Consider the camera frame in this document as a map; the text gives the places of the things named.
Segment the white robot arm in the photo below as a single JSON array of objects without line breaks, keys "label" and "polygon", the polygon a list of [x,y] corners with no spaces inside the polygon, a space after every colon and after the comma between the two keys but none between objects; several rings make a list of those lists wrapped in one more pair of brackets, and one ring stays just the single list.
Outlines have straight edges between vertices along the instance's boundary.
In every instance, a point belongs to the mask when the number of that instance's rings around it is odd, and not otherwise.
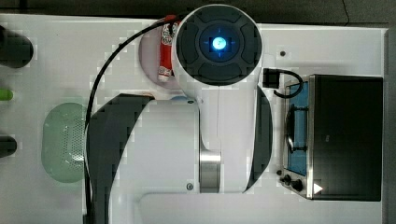
[{"label": "white robot arm", "polygon": [[267,167],[272,111],[254,20],[199,7],[175,30],[171,59],[185,99],[121,93],[91,117],[84,224],[143,224],[149,194],[243,193]]}]

